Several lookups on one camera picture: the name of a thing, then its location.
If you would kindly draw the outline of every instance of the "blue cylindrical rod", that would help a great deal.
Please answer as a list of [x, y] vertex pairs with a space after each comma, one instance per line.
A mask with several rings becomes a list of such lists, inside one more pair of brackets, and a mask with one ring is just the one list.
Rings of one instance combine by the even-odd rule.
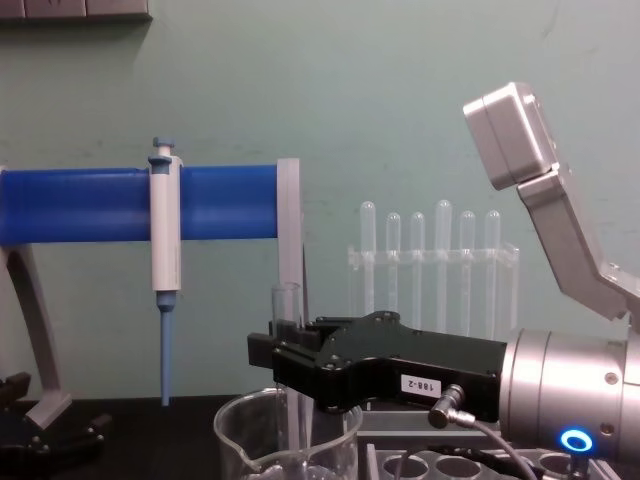
[[[277, 236], [276, 166], [185, 167], [182, 238]], [[149, 240], [146, 169], [5, 170], [0, 245]]]

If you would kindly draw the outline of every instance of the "blue ring light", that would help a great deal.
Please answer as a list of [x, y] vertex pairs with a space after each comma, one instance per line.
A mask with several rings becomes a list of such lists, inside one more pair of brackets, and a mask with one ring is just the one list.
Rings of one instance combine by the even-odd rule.
[[567, 430], [560, 437], [562, 446], [572, 452], [584, 453], [593, 448], [593, 440], [582, 430]]

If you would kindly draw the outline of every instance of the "green wall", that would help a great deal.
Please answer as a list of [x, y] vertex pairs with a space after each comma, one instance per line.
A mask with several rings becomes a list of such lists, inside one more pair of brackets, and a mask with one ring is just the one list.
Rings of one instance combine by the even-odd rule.
[[[612, 260], [640, 272], [640, 4], [636, 1], [150, 0], [148, 26], [0, 30], [0, 164], [146, 165], [174, 136], [188, 165], [302, 161], [311, 312], [347, 310], [357, 208], [503, 214], [522, 250], [520, 323], [620, 336], [563, 298], [514, 191], [486, 180], [462, 105], [533, 85]], [[37, 246], [63, 377], [74, 395], [159, 391], [149, 248]], [[272, 241], [190, 242], [174, 392], [242, 392], [276, 278]], [[0, 376], [34, 370], [12, 302]]]

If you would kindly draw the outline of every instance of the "beaker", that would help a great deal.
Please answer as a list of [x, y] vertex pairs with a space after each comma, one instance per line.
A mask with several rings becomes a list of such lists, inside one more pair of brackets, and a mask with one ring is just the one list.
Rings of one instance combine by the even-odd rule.
[[276, 411], [283, 389], [267, 388], [237, 398], [216, 414], [213, 428], [221, 449], [222, 480], [356, 480], [356, 434], [362, 411], [313, 410], [310, 446], [278, 448]]

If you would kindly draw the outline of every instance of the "label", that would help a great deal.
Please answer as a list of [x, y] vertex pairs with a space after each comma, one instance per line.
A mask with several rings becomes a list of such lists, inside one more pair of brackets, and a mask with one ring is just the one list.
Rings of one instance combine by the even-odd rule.
[[439, 380], [412, 377], [411, 375], [400, 376], [400, 389], [405, 393], [413, 393], [423, 397], [440, 398], [442, 395], [442, 383]]

